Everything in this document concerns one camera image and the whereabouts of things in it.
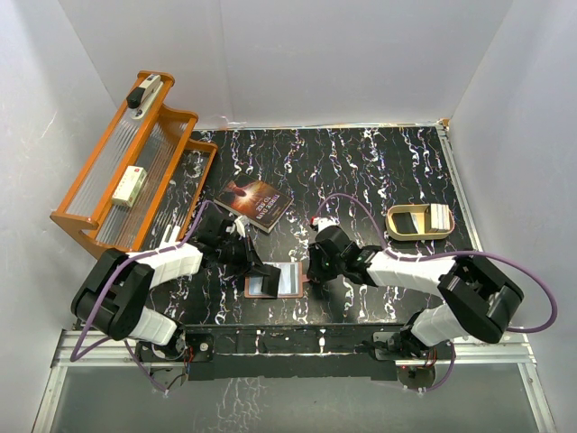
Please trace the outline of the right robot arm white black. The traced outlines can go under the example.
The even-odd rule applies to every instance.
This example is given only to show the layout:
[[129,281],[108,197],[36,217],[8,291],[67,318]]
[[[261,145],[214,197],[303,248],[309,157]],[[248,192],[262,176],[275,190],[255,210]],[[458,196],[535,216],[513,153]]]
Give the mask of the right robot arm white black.
[[344,276],[371,287],[400,287],[440,297],[443,304],[414,313],[399,332],[372,346],[420,358],[434,346],[473,336],[497,344],[524,299],[523,291],[488,258],[396,258],[377,245],[360,247],[340,226],[326,226],[308,247],[307,278],[325,283]]

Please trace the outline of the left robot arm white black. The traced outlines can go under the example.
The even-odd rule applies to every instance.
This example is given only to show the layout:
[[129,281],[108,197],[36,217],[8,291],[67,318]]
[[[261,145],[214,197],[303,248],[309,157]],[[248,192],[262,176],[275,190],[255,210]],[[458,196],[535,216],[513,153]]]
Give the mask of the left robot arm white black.
[[261,260],[244,219],[208,216],[176,244],[140,253],[105,250],[73,298],[71,313],[84,322],[84,331],[93,327],[105,340],[131,338],[154,346],[168,360],[179,359],[186,351],[186,331],[146,306],[149,292],[218,264],[259,280],[264,294],[278,295],[281,270]]

